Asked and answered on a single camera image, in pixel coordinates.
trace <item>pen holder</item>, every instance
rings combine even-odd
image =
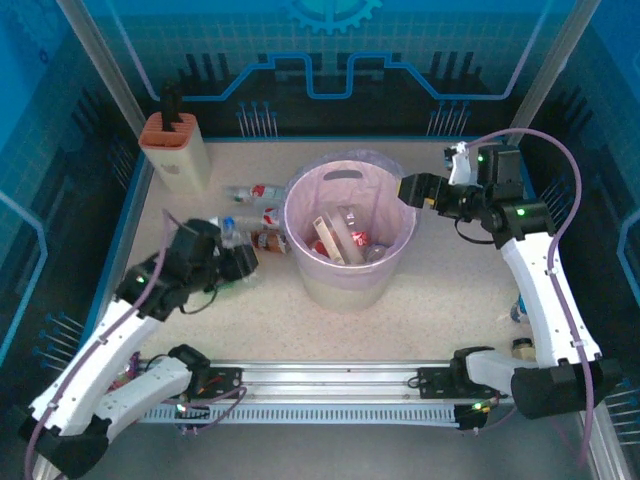
[[[174,131],[162,129],[162,114],[149,117],[138,144],[173,193],[203,193],[211,176],[211,160],[194,115],[180,113]]]

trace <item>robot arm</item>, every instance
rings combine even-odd
[[[245,277],[257,264],[251,246],[223,248],[219,228],[209,222],[192,219],[181,225],[160,276],[138,311],[107,337],[150,281],[155,256],[127,272],[92,336],[55,382],[28,409],[14,406],[10,417],[16,430],[29,440],[37,424],[43,423],[36,451],[68,478],[84,475],[133,421],[169,397],[193,396],[207,380],[209,360],[181,345],[150,372],[105,394],[131,355],[191,293],[212,291]],[[69,383],[54,404],[65,379]]]
[[[560,300],[547,272],[547,255],[555,226],[546,204],[523,198],[520,152],[494,145],[478,151],[478,174],[471,178],[464,143],[445,150],[451,177],[422,173],[406,177],[398,197],[422,208],[426,202],[439,215],[470,222],[479,220],[511,269],[527,306],[536,347],[536,361],[524,362],[488,347],[456,352],[466,380],[487,385],[514,397],[528,418],[583,410],[584,379]],[[582,347],[594,378],[597,402],[621,379],[617,362],[604,360],[582,321],[556,251],[553,274],[580,332]]]

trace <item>pink trash bin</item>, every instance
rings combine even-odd
[[[402,167],[381,153],[352,150],[322,157],[287,185],[285,234],[306,291],[322,307],[361,310],[384,293],[417,228],[416,209],[397,197],[404,176]],[[310,250],[307,243],[315,236],[312,222],[327,204],[360,205],[370,243],[388,246],[385,256],[365,265],[338,265]]]

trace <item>blue enclosure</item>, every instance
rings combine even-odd
[[[506,128],[582,3],[84,1],[145,116],[173,80],[204,137],[246,142],[457,139]],[[28,402],[59,373],[46,355],[50,338],[75,346],[93,327],[150,173],[139,131],[57,3],[7,0],[0,19],[4,408]],[[603,353],[636,386],[639,22],[640,2],[602,0],[530,122],[580,163],[583,203],[561,244],[567,277]],[[568,165],[541,141],[525,137],[520,147],[529,193],[553,201],[560,224],[574,194]],[[59,318],[77,331],[62,331]]]

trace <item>table surface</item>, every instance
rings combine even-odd
[[[213,163],[203,196],[170,193],[154,175],[128,264],[160,246],[161,209],[179,220],[224,215],[237,205],[225,185],[285,184],[296,170],[331,152],[377,150],[409,173],[447,175],[442,150],[428,141],[208,143]],[[476,238],[479,225],[461,225]],[[458,348],[488,345],[507,352],[511,341],[531,337],[528,325],[509,318],[518,288],[492,246],[465,242],[453,221],[424,210],[388,290],[371,308],[349,314],[324,310],[306,295],[293,255],[259,253],[260,283],[220,294],[196,315],[177,310],[142,346],[144,357],[187,343],[211,359],[255,361],[448,360]],[[202,299],[190,299],[197,304]]]

